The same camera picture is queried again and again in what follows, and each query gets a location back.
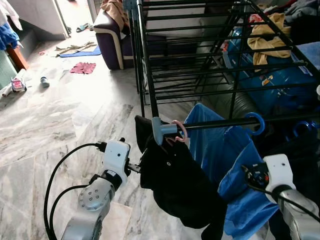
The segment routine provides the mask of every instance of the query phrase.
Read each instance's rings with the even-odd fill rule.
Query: wall
[[[44,30],[51,40],[65,39],[65,28],[54,0],[8,0],[20,18]]]

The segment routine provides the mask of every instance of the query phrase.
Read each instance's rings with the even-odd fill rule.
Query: black metal rack
[[[137,91],[140,94],[141,113],[145,115],[144,105],[149,99],[153,117],[158,117],[158,104],[181,103],[189,101],[199,101],[203,96],[232,94],[229,118],[218,122],[206,122],[194,125],[185,125],[187,129],[194,128],[212,128],[234,125],[255,124],[255,119],[238,118],[233,119],[236,94],[240,92],[265,91],[270,89],[288,89],[296,87],[314,86],[320,84],[320,71],[301,53],[293,42],[250,0],[161,0],[161,1],[137,1],[131,3],[132,8],[129,11],[129,23],[132,41],[132,50],[134,54],[134,66],[137,79]],[[145,11],[155,10],[176,10],[186,8],[205,7],[228,7],[227,12],[222,13],[202,13],[185,15],[159,15],[146,16]],[[248,18],[252,14],[259,15],[263,22],[249,23]],[[147,29],[146,21],[161,21],[173,19],[189,18],[208,18],[224,17],[223,24],[209,24],[201,26],[181,26]],[[274,33],[272,34],[245,34],[249,26],[268,25]],[[242,28],[243,35],[231,35],[235,27]],[[215,36],[197,36],[197,37],[172,37],[163,40],[152,40],[148,38],[149,34],[166,31],[185,31],[195,29],[214,29],[219,28],[219,34]],[[279,37],[285,46],[266,48],[266,49],[248,49],[245,43],[249,38],[257,37]],[[236,67],[228,68],[221,62],[223,52],[221,45],[225,40],[240,39],[240,49],[229,54],[237,55]],[[199,48],[208,48],[205,53],[187,53],[183,55],[160,54],[153,56],[151,49],[157,46],[158,51],[168,52],[168,49],[189,48],[190,44],[198,50]],[[282,63],[282,64],[263,64],[242,66],[241,59],[243,54],[254,54],[260,52],[290,50],[300,61]],[[263,73],[271,73],[285,68],[306,67],[316,82],[271,85],[264,87],[241,88],[239,86],[240,72],[263,70]],[[254,73],[248,78],[253,78],[261,73]],[[204,87],[228,84],[230,82],[212,83],[210,78],[225,77],[232,75],[233,88],[229,90],[204,91]],[[286,115],[263,116],[268,121],[286,121],[289,119],[305,119],[319,117],[318,112],[292,113]]]

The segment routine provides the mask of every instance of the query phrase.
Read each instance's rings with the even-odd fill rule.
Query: purple sofa
[[[96,39],[101,50],[102,57],[110,70],[133,68],[133,53],[131,38],[127,35],[124,39],[120,38],[118,24],[103,10],[100,10],[93,24]],[[165,36],[148,35],[149,40],[164,40]],[[151,55],[181,55],[196,52],[196,44],[191,43],[189,47],[185,45],[179,47],[178,44],[158,44],[154,45]]]

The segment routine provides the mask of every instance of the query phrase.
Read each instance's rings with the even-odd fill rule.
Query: black cable
[[[262,189],[262,188],[255,187],[255,186],[251,185],[246,178],[245,178],[245,182],[246,182],[246,184],[247,184],[250,188],[252,188],[252,189],[254,189],[254,190],[258,191],[258,192],[262,192],[262,193],[265,193],[265,194],[269,194],[269,195],[271,195],[271,196],[276,195],[277,198],[279,198],[279,199],[281,199],[281,200],[283,200],[283,201],[286,201],[286,202],[288,202],[288,203],[296,206],[297,208],[301,209],[301,210],[304,211],[306,214],[310,215],[310,217],[314,218],[316,221],[318,221],[318,222],[320,223],[320,218],[319,218],[318,216],[316,216],[313,212],[309,211],[309,210],[306,209],[305,207],[299,205],[298,203],[296,203],[296,202],[294,202],[294,201],[291,201],[290,199],[287,199],[287,198],[281,196],[279,193],[272,193],[272,192],[266,191],[266,190],[264,190],[264,189]]]
[[[55,230],[54,230],[54,214],[55,214],[55,209],[56,209],[56,206],[57,206],[60,198],[61,198],[64,194],[66,194],[67,192],[69,192],[69,191],[71,191],[71,190],[73,190],[73,189],[82,189],[82,188],[85,188],[85,187],[87,187],[87,186],[88,186],[88,185],[71,186],[71,187],[63,190],[63,191],[59,194],[59,196],[54,200],[54,203],[53,203],[53,205],[52,205],[51,212],[50,212],[50,218],[49,218],[49,227],[50,227],[50,230],[52,231],[52,233],[53,233],[54,235],[56,235],[56,234],[55,234]]]
[[[100,143],[86,143],[83,144],[81,146],[76,147],[75,149],[73,149],[72,151],[68,152],[59,162],[58,164],[55,166],[54,170],[52,171],[52,174],[50,176],[49,179],[49,183],[48,186],[46,188],[46,192],[45,192],[45,197],[44,197],[44,205],[43,205],[43,219],[44,219],[44,226],[45,226],[45,231],[49,237],[50,240],[57,240],[57,237],[55,235],[55,233],[53,231],[51,231],[50,226],[49,226],[49,222],[48,222],[48,199],[49,199],[49,193],[50,193],[50,188],[52,185],[52,182],[54,180],[54,176],[58,170],[58,168],[60,167],[60,165],[64,162],[64,160],[66,160],[66,158],[68,158],[71,154],[73,154],[74,152],[78,151],[79,149],[82,149],[84,147],[87,146],[96,146],[99,147]]]

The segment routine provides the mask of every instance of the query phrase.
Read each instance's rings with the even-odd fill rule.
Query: toy car
[[[25,81],[19,78],[14,78],[11,80],[12,92],[16,93],[18,91],[27,91],[27,86]]]

